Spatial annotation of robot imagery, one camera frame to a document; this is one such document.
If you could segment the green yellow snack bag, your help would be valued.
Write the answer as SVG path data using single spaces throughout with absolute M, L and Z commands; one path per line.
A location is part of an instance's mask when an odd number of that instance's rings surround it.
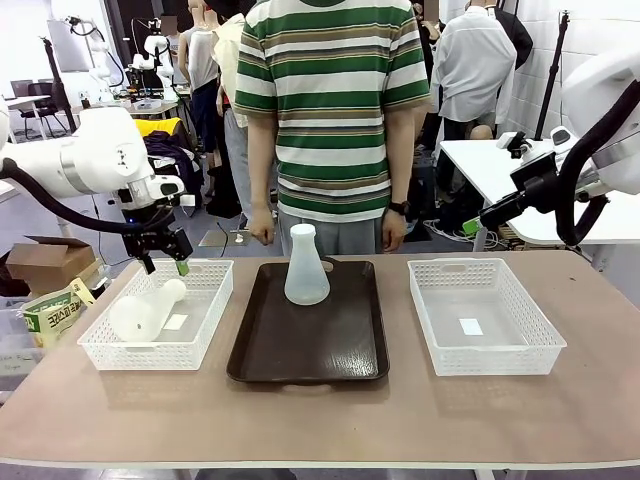
M 55 346 L 96 299 L 81 278 L 65 288 L 40 296 L 20 307 L 22 317 L 37 347 Z

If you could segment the black office chair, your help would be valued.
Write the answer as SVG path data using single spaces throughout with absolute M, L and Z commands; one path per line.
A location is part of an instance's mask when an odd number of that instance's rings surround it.
M 53 130 L 49 123 L 48 117 L 53 117 L 54 120 L 63 128 L 65 133 L 68 129 L 62 124 L 62 122 L 56 117 L 56 114 L 61 110 L 59 103 L 54 98 L 54 90 L 52 82 L 36 82 L 30 83 L 27 86 L 27 92 L 30 96 L 46 96 L 46 99 L 37 100 L 35 102 L 36 110 L 41 119 L 46 123 L 47 128 L 52 137 L 55 137 Z

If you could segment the yellow and black jacket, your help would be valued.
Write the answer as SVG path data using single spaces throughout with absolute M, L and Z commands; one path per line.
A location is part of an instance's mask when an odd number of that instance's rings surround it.
M 154 172 L 178 176 L 185 192 L 194 197 L 194 207 L 200 208 L 204 185 L 202 167 L 182 120 L 135 119 L 134 122 L 143 138 Z

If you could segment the person's right hand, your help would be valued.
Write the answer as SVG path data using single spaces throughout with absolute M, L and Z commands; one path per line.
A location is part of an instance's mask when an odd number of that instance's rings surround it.
M 275 223 L 272 212 L 267 205 L 252 207 L 252 216 L 248 222 L 249 232 L 262 245 L 273 243 L 275 235 Z

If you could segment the flat grey floor plate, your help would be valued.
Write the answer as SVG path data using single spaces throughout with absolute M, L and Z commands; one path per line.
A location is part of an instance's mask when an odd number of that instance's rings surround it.
M 202 248 L 223 248 L 231 246 L 247 246 L 252 237 L 247 230 L 222 229 L 209 230 L 199 241 L 198 246 Z

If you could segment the translucent plastic Erlenmeyer flask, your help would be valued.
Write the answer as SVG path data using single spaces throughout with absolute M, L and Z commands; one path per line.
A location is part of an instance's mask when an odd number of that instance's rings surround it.
M 316 305 L 330 293 L 329 280 L 315 245 L 316 229 L 311 224 L 296 224 L 290 228 L 290 236 L 292 250 L 285 296 L 296 305 Z
M 153 342 L 163 329 L 176 303 L 187 287 L 182 280 L 170 279 L 143 294 L 127 295 L 108 310 L 107 318 L 117 337 L 124 342 Z

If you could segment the black light stand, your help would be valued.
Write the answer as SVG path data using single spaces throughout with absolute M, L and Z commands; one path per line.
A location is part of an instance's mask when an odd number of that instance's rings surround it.
M 548 79 L 544 91 L 544 96 L 540 108 L 540 113 L 538 116 L 538 121 L 536 124 L 534 140 L 540 141 L 543 136 L 544 125 L 546 122 L 547 114 L 549 111 L 549 105 L 552 97 L 552 93 L 554 90 L 554 84 L 556 81 L 556 77 L 560 68 L 560 60 L 562 57 L 562 47 L 565 41 L 566 32 L 570 23 L 570 13 L 568 10 L 562 10 L 559 13 L 559 23 L 558 23 L 558 37 L 556 41 L 556 47 L 554 50 L 553 60 L 551 66 L 549 68 Z

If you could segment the brown cardboard box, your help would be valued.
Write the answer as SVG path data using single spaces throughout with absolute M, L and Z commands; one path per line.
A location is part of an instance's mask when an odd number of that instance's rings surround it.
M 27 236 L 16 243 L 6 261 L 15 280 L 24 281 L 35 296 L 67 287 L 76 278 L 87 280 L 102 265 L 92 247 L 76 238 Z

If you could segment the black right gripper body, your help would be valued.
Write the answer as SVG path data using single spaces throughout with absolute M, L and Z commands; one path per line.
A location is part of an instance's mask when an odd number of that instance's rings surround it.
M 510 177 L 525 207 L 555 207 L 558 169 L 554 152 L 522 164 Z

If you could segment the bystander in cream shirt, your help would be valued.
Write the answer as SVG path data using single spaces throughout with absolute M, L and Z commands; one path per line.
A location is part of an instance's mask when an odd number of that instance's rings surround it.
M 212 57 L 220 70 L 216 107 L 223 119 L 224 138 L 231 172 L 242 214 L 248 226 L 251 219 L 251 192 L 248 165 L 248 120 L 237 112 L 236 83 L 241 36 L 245 24 L 242 13 L 227 19 L 213 31 Z

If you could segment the white perforated plastic basket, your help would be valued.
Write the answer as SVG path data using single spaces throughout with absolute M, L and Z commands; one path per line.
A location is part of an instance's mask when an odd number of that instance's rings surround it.
M 178 274 L 176 264 L 167 259 L 154 261 L 156 271 L 140 270 L 125 284 L 77 344 L 98 370 L 196 371 L 200 368 L 214 333 L 231 298 L 234 281 L 232 260 L 192 259 L 189 273 Z M 114 333 L 107 312 L 120 298 L 162 286 L 170 279 L 182 280 L 187 292 L 176 303 L 173 314 L 189 316 L 178 331 L 161 330 L 153 342 L 124 342 Z
M 438 376 L 548 375 L 567 343 L 499 258 L 407 263 L 416 313 Z M 466 336 L 475 318 L 483 336 Z

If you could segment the black tripod stand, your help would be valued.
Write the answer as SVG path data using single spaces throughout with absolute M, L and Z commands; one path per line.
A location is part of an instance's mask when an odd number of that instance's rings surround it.
M 71 111 L 71 106 L 69 104 L 64 83 L 61 79 L 56 60 L 54 58 L 54 52 L 52 48 L 52 43 L 46 37 L 41 38 L 44 50 L 48 59 L 48 63 L 50 66 L 51 74 L 52 74 L 52 93 L 53 99 L 56 102 L 56 105 L 59 109 L 61 109 L 67 119 L 67 123 L 69 125 L 69 129 L 71 133 L 74 133 L 77 130 L 77 126 L 74 120 L 74 116 Z

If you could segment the white side table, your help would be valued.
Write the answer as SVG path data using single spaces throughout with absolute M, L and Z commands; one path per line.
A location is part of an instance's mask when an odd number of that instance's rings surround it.
M 443 141 L 446 153 L 465 178 L 489 205 L 516 191 L 510 174 L 520 166 L 495 140 Z M 583 240 L 585 245 L 640 245 L 640 195 L 620 192 L 607 195 L 609 203 Z M 508 222 L 516 235 L 536 245 L 559 245 L 556 220 L 552 213 L 533 208 Z

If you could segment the grey trousers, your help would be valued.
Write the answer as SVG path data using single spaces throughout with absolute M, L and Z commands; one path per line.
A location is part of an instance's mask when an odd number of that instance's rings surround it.
M 357 222 L 317 221 L 286 213 L 278 208 L 278 227 L 285 256 L 290 256 L 293 242 L 290 229 L 297 224 L 315 227 L 315 245 L 320 256 L 373 255 L 382 252 L 382 217 Z

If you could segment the dark brown serving tray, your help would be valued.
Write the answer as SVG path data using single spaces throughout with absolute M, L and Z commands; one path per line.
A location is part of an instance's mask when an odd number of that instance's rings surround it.
M 329 264 L 329 296 L 313 306 L 286 299 L 286 264 L 259 267 L 227 363 L 229 378 L 316 386 L 387 376 L 390 362 L 373 263 L 331 259 Z

